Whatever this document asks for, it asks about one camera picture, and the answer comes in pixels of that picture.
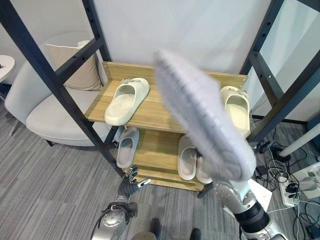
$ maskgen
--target beige pillow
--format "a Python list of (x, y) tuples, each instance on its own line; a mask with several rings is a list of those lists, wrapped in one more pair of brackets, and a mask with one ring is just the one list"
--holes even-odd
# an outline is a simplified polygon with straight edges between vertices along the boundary
[[(51, 58), (59, 68), (69, 58), (71, 58), (81, 47), (57, 46), (46, 44)], [(66, 87), (79, 90), (98, 91), (103, 86), (101, 84), (96, 67), (95, 55), (92, 55), (85, 63), (64, 83)]]

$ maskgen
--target floor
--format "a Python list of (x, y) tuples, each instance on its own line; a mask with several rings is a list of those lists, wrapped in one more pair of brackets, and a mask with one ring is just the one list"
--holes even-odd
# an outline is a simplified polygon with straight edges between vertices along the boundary
[[(0, 102), (0, 239), (88, 240), (100, 211), (115, 200), (120, 177), (94, 147), (50, 147), (22, 124), (8, 136), (14, 120), (6, 113)], [(300, 125), (281, 123), (276, 138), (286, 145), (304, 132)], [(319, 153), (312, 144), (303, 148), (308, 159), (292, 172), (317, 161)], [(301, 156), (297, 151), (293, 158)], [(270, 158), (267, 153), (257, 157)], [(273, 192), (269, 211), (284, 208), (279, 192)], [(131, 201), (138, 203), (138, 217), (122, 240), (146, 231), (155, 217), (162, 224), (161, 240), (188, 240), (195, 227), (201, 229), (203, 240), (239, 239), (238, 223), (222, 210), (213, 191), (197, 199), (193, 191), (148, 185)], [(292, 209), (271, 215), (293, 240)]]

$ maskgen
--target shelf board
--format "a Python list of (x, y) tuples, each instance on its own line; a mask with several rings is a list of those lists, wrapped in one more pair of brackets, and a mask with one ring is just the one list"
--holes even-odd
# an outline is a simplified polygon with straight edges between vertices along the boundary
[(163, 181), (171, 181), (171, 182), (179, 182), (179, 183), (187, 183), (187, 184), (196, 184), (203, 188), (204, 184), (200, 182), (196, 177), (194, 177), (191, 180), (184, 180), (182, 179), (178, 171), (170, 172), (166, 171), (164, 169), (157, 169), (157, 168), (145, 168), (140, 167), (138, 170), (138, 177), (141, 178), (149, 178), (149, 179), (158, 179)]
[[(146, 179), (145, 177), (136, 177), (136, 180), (138, 182)], [(186, 183), (186, 182), (174, 182), (174, 181), (167, 181), (167, 180), (160, 180), (160, 179), (151, 179), (150, 184), (158, 185), (158, 186), (164, 186), (164, 187), (170, 187), (170, 188), (176, 188), (176, 189), (185, 189), (190, 191), (196, 191), (199, 192), (203, 189), (203, 186), (200, 187), (200, 185), (193, 184), (193, 183)]]
[[(162, 104), (161, 95), (154, 80), (154, 68), (152, 66), (119, 62), (102, 62), (102, 64), (107, 74), (108, 82), (84, 114), (86, 118), (93, 122), (104, 123), (105, 111), (113, 99), (116, 88), (121, 84), (121, 80), (141, 77), (149, 82), (150, 92), (126, 125), (140, 129), (174, 133), (185, 132)], [(208, 72), (208, 74), (217, 79), (221, 87), (234, 86), (240, 88), (247, 80), (246, 75), (217, 72)]]
[(176, 172), (178, 145), (183, 134), (143, 129), (139, 131), (139, 142), (132, 164)]

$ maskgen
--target slide sandal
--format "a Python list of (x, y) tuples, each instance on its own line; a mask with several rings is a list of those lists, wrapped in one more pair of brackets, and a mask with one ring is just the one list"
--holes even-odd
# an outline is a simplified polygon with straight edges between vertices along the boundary
[(184, 135), (180, 138), (178, 147), (178, 174), (184, 180), (196, 176), (197, 151), (192, 142)]
[(129, 127), (123, 131), (120, 137), (119, 150), (116, 158), (116, 165), (119, 168), (125, 169), (132, 164), (135, 157), (138, 141), (138, 128)]
[(146, 79), (123, 79), (115, 90), (113, 99), (104, 113), (104, 121), (112, 126), (125, 125), (149, 93)]
[(250, 134), (249, 102), (246, 93), (234, 86), (225, 86), (220, 90), (225, 112), (235, 128), (246, 138)]
[(212, 178), (205, 170), (206, 168), (210, 168), (210, 164), (205, 162), (203, 156), (199, 156), (196, 163), (196, 178), (203, 184), (209, 184), (212, 182)]

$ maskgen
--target black shoe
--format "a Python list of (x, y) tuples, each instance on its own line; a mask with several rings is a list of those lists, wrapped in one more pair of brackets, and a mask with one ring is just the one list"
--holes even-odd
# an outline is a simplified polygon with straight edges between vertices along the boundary
[(155, 238), (158, 240), (160, 236), (161, 225), (158, 218), (153, 218), (150, 223), (149, 232), (155, 235)]
[(194, 228), (191, 232), (190, 240), (201, 240), (201, 231), (198, 228)]

